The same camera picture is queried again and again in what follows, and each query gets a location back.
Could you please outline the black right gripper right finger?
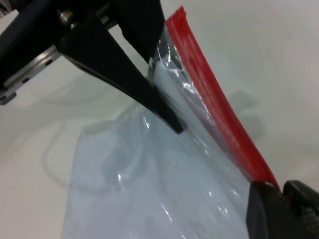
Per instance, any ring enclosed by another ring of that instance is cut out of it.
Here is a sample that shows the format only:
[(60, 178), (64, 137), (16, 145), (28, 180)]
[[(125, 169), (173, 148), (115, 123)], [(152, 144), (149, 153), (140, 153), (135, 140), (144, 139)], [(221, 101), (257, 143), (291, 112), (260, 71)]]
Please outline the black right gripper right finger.
[(284, 184), (283, 194), (301, 226), (314, 238), (319, 238), (319, 193), (301, 181)]

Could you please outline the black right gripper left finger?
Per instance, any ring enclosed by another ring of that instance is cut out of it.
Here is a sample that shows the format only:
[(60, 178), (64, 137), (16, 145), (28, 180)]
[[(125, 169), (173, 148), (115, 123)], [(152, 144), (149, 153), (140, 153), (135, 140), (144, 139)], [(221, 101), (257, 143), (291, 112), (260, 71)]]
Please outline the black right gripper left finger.
[(251, 239), (303, 239), (305, 230), (272, 185), (252, 182), (246, 214)]

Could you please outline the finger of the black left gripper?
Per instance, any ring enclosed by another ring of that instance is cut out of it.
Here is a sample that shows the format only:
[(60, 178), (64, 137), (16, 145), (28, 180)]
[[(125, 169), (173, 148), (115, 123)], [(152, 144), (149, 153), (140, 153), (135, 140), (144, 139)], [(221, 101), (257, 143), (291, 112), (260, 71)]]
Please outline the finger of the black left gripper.
[(140, 73), (99, 21), (86, 21), (57, 42), (57, 50), (88, 74), (139, 102), (175, 133), (184, 128), (161, 93)]
[(124, 38), (148, 62), (154, 56), (164, 28), (159, 0), (118, 1), (119, 25)]

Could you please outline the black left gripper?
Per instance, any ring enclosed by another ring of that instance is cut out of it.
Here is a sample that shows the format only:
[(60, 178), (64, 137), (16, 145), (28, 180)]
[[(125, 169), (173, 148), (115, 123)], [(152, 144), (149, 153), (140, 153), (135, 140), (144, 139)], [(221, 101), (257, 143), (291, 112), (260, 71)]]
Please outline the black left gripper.
[(86, 21), (102, 23), (108, 4), (107, 0), (32, 0), (21, 10), (0, 36), (0, 103), (10, 102), (22, 85), (63, 56), (57, 50), (63, 36)]

